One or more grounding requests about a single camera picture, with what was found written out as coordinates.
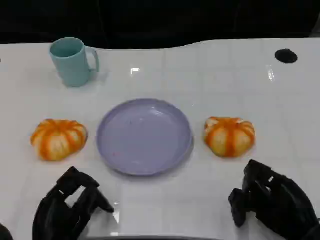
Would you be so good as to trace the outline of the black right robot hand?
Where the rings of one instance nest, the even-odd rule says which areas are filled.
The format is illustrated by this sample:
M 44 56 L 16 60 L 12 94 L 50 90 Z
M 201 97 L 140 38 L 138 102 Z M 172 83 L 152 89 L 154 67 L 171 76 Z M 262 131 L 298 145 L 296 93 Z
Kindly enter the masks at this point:
M 235 225 L 244 225 L 247 213 L 286 240 L 318 240 L 320 220 L 306 193 L 290 178 L 251 159 L 244 169 L 242 188 L 228 201 Z

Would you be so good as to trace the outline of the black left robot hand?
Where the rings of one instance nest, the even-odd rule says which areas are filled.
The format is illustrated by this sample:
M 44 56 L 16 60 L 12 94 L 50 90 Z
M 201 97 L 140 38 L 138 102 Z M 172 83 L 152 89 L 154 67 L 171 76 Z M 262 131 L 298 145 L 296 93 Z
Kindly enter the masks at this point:
M 77 240 L 97 208 L 114 213 L 91 176 L 70 167 L 44 197 L 32 226 L 34 240 Z

